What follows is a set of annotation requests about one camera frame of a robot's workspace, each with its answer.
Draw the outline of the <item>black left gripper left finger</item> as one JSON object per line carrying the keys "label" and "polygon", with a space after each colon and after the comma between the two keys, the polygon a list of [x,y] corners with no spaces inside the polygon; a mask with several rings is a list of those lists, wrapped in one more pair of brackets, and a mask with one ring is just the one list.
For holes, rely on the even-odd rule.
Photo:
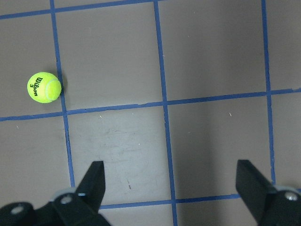
{"label": "black left gripper left finger", "polygon": [[2,226],[109,226],[98,213],[105,193],[103,161],[91,163],[72,192],[62,192],[39,209],[29,202],[13,202],[0,209]]}

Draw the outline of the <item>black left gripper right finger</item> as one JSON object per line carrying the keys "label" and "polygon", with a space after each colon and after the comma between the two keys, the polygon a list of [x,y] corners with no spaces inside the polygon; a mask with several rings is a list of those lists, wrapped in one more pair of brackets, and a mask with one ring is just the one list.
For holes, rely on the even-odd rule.
{"label": "black left gripper right finger", "polygon": [[249,161],[238,160],[236,190],[259,226],[299,226],[301,193],[273,185]]}

